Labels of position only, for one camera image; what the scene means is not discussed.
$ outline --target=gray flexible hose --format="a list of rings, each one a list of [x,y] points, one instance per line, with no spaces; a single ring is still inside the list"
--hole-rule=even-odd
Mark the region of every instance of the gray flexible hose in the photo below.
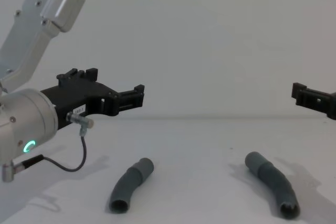
[[[286,219],[294,219],[300,214],[300,207],[292,185],[285,175],[258,152],[251,152],[245,158],[250,171],[264,182],[276,198],[278,211]]]
[[[154,164],[148,158],[128,168],[126,173],[118,180],[110,197],[109,208],[112,213],[122,214],[130,208],[131,196],[154,171]]]

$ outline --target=black cable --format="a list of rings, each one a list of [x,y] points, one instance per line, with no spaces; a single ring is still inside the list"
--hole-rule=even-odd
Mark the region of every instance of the black cable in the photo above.
[[[41,162],[43,158],[44,158],[43,155],[37,155],[35,157],[22,161],[21,164],[24,166],[25,169],[28,169],[32,165],[35,165],[38,162]]]
[[[58,162],[56,162],[55,160],[53,160],[49,157],[43,157],[43,160],[46,160],[46,161],[49,161],[49,162],[53,163],[54,165],[61,168],[62,170],[65,170],[66,172],[74,173],[74,172],[78,171],[85,164],[86,156],[87,156],[85,138],[83,136],[81,136],[80,139],[81,139],[82,145],[83,145],[83,159],[82,159],[82,162],[80,163],[80,165],[77,168],[74,168],[74,169],[66,168],[65,166],[62,166],[61,164],[59,164]]]

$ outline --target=silver connector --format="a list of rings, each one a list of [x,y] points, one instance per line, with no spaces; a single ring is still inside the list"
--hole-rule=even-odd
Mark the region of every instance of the silver connector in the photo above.
[[[71,123],[77,123],[81,126],[79,135],[85,136],[88,129],[91,129],[95,124],[92,119],[85,118],[84,116],[69,112],[67,114],[67,121]]]
[[[14,163],[10,161],[2,166],[2,181],[9,183],[14,180]]]

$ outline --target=cylindrical joint housing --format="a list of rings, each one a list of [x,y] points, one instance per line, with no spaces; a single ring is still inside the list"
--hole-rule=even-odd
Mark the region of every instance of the cylindrical joint housing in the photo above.
[[[0,126],[5,126],[0,130],[0,164],[55,136],[58,129],[56,110],[41,92],[26,89],[10,93],[1,97],[0,103]]]

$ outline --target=screw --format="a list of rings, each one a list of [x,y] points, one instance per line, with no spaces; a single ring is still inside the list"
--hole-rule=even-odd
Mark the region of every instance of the screw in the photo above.
[[[21,14],[21,11],[20,11],[20,10],[16,10],[16,11],[15,11],[15,17],[20,16],[20,14]]]

